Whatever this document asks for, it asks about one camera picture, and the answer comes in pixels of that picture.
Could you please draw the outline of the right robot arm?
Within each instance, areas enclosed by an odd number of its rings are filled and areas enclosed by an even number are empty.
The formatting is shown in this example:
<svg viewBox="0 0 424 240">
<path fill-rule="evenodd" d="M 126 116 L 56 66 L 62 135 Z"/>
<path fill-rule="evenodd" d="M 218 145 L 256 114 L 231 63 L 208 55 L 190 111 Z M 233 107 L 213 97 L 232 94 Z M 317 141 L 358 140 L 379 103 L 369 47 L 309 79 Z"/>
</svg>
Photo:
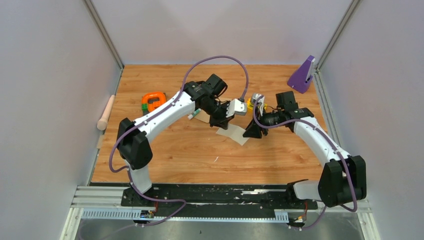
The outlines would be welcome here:
<svg viewBox="0 0 424 240">
<path fill-rule="evenodd" d="M 252 95 L 252 120 L 244 136 L 260 139 L 270 129 L 287 127 L 302 139 L 322 166 L 319 180 L 304 179 L 287 185 L 286 204 L 298 209 L 306 200 L 314 200 L 329 208 L 340 206 L 357 211 L 358 201 L 367 196 L 365 160 L 341 148 L 308 108 L 299 107 L 292 91 L 276 94 L 277 107 L 271 112 L 266 112 L 264 98 L 259 93 Z"/>
</svg>

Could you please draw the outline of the brown paper envelope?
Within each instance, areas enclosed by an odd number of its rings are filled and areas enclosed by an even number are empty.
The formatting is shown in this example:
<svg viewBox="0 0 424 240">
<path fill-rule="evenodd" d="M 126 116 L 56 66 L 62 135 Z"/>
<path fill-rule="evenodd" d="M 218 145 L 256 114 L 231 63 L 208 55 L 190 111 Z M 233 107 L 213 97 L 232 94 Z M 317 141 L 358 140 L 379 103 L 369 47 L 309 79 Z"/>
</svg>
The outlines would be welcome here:
<svg viewBox="0 0 424 240">
<path fill-rule="evenodd" d="M 231 100 L 232 100 L 231 98 L 224 97 L 222 99 L 217 99 L 216 102 L 218 103 L 218 105 L 221 105 L 222 103 L 226 101 L 231 101 Z M 202 121 L 208 124 L 210 121 L 210 116 L 204 110 L 201 110 L 201 112 L 192 119 L 197 119 L 199 121 Z"/>
</svg>

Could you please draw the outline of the letter paper sheet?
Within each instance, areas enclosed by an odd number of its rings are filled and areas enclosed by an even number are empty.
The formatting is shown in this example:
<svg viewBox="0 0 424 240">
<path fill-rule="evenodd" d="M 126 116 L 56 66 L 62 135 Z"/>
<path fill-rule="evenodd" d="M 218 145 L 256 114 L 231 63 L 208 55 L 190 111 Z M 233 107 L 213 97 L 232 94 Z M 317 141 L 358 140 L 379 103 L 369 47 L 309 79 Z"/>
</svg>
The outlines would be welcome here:
<svg viewBox="0 0 424 240">
<path fill-rule="evenodd" d="M 227 129 L 219 128 L 216 134 L 227 137 L 243 146 L 250 138 L 244 137 L 245 129 L 238 125 L 229 124 Z"/>
</svg>

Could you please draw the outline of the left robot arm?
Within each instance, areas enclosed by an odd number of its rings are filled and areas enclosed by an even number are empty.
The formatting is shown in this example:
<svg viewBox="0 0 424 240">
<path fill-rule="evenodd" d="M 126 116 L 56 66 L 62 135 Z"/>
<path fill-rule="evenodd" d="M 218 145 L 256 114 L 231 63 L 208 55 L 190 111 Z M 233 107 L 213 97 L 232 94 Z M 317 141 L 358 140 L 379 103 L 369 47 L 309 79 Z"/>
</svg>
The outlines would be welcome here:
<svg viewBox="0 0 424 240">
<path fill-rule="evenodd" d="M 151 142 L 166 128 L 195 110 L 209 115 L 209 125 L 227 130 L 233 119 L 228 113 L 229 101 L 218 101 L 228 85 L 212 74 L 205 81 L 190 81 L 166 103 L 134 121 L 123 119 L 118 128 L 117 149 L 124 159 L 130 183 L 137 188 L 134 200 L 140 206 L 149 206 L 153 193 L 148 164 L 153 159 Z"/>
</svg>

